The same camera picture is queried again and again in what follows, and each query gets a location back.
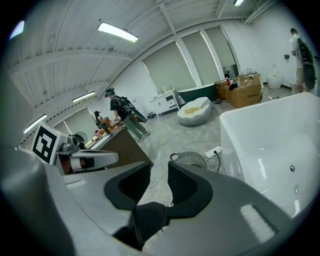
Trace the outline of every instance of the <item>wooden counter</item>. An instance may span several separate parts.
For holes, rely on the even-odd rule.
[[[111,132],[111,136],[109,137],[97,140],[87,149],[117,152],[119,154],[119,161],[109,165],[108,169],[139,161],[147,161],[151,164],[151,167],[154,165],[125,127]]]

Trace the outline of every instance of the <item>green pants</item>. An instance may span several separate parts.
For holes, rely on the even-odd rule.
[[[124,120],[123,120],[125,126],[128,128],[130,132],[132,132],[138,139],[142,138],[142,135],[140,132],[145,133],[147,130],[138,123],[134,117],[129,114]]]

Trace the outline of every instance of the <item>gray floor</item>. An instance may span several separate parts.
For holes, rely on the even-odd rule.
[[[270,101],[267,96],[280,98],[291,95],[291,91],[285,88],[269,89],[263,88],[263,95],[261,102]],[[186,127],[178,122],[177,111],[173,110],[166,114],[155,117],[143,124],[150,132],[150,135],[144,138],[144,141],[139,143],[143,151],[153,161],[154,166],[151,170],[150,185],[156,183],[163,173],[168,169],[169,156],[172,153],[179,153],[183,151],[196,151],[202,155],[205,152],[220,145],[220,120],[219,116],[235,108],[222,101],[221,104],[212,104],[212,111],[210,119],[199,126]],[[213,158],[208,161],[209,170],[217,171],[218,159]],[[172,193],[167,183],[168,173],[160,179],[160,181],[145,192],[139,205],[149,202],[158,202],[165,206],[170,206],[172,202]],[[150,238],[143,251],[148,252],[152,242],[162,235],[162,231],[158,232]]]

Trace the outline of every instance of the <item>white bean bag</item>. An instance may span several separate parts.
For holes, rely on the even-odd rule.
[[[211,100],[200,97],[185,104],[178,111],[178,118],[183,126],[197,126],[208,121],[210,113]]]

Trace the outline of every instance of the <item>green bathtub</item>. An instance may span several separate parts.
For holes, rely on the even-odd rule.
[[[185,102],[192,102],[200,97],[208,97],[210,101],[215,101],[217,96],[217,86],[214,83],[206,84],[190,89],[179,90],[177,92]]]

